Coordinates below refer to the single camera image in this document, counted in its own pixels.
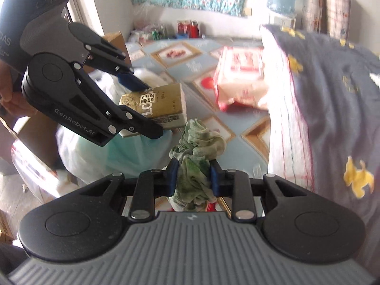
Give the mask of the person left hand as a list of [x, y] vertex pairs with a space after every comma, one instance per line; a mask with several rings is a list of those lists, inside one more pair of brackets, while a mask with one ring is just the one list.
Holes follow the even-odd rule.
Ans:
[[37, 113], [21, 92], [14, 91], [11, 68], [3, 61], [1, 61], [1, 105], [14, 117], [30, 117]]

